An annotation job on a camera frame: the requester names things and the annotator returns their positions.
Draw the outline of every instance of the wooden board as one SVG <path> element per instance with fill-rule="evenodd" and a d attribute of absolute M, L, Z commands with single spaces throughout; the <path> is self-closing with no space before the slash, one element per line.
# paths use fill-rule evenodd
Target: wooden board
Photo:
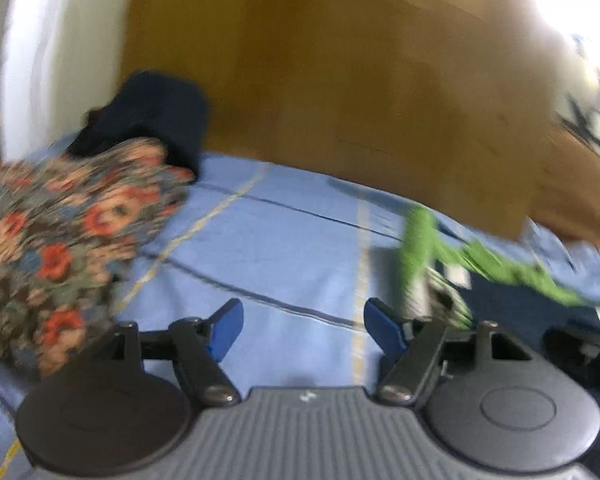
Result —
<path fill-rule="evenodd" d="M 533 0 L 133 0 L 121 79 L 197 81 L 207 147 L 518 234 L 562 43 Z"/>

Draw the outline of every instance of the gray ribbed panel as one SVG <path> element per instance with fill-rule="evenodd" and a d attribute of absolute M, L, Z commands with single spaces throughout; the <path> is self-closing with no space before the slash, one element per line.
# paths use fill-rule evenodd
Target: gray ribbed panel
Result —
<path fill-rule="evenodd" d="M 37 478 L 61 478 L 38 472 Z M 373 403 L 362 388 L 255 389 L 208 410 L 169 456 L 125 480 L 520 480 L 473 468 L 441 450 L 409 410 Z M 584 467 L 525 476 L 594 480 Z"/>

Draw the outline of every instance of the floral cloth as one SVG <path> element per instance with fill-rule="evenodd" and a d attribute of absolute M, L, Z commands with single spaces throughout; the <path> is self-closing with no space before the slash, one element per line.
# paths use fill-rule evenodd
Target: floral cloth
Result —
<path fill-rule="evenodd" d="M 189 170 L 153 139 L 90 159 L 0 168 L 0 357 L 42 375 L 112 324 L 114 286 L 186 198 Z"/>

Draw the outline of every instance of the navy blue garment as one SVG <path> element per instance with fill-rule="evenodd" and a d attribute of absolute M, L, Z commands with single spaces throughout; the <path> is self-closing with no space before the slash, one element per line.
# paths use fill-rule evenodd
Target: navy blue garment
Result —
<path fill-rule="evenodd" d="M 102 110 L 90 113 L 67 153 L 95 156 L 135 137 L 153 137 L 167 148 L 166 163 L 200 174 L 208 105 L 190 81 L 156 71 L 135 72 Z"/>
<path fill-rule="evenodd" d="M 442 272 L 442 266 L 436 266 Z M 502 324 L 540 353 L 542 336 L 548 328 L 565 325 L 570 317 L 599 323 L 592 307 L 565 307 L 528 286 L 490 282 L 473 272 L 471 286 L 457 290 L 476 320 L 490 319 Z M 600 406 L 600 390 L 590 389 L 589 393 Z M 581 462 L 600 478 L 600 434 Z"/>

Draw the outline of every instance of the blue bed sheet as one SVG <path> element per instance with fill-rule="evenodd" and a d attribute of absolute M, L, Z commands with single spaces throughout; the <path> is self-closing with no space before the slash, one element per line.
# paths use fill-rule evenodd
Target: blue bed sheet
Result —
<path fill-rule="evenodd" d="M 63 148 L 56 144 L 50 153 Z M 238 191 L 244 195 L 236 197 Z M 135 259 L 125 293 L 170 250 L 121 318 L 142 330 L 163 329 L 239 298 L 244 329 L 222 367 L 243 394 L 259 385 L 373 388 L 380 351 L 362 328 L 362 307 L 370 296 L 399 301 L 396 249 L 410 203 L 321 174 L 209 154 L 187 203 Z M 202 227 L 191 234 L 200 219 Z M 450 244 L 480 236 L 445 222 Z M 534 257 L 518 247 L 517 259 Z M 174 381 L 166 363 L 146 368 Z M 10 418 L 27 387 L 7 386 L 10 381 L 0 370 L 0 464 L 14 439 Z M 16 453 L 4 478 L 28 470 Z"/>

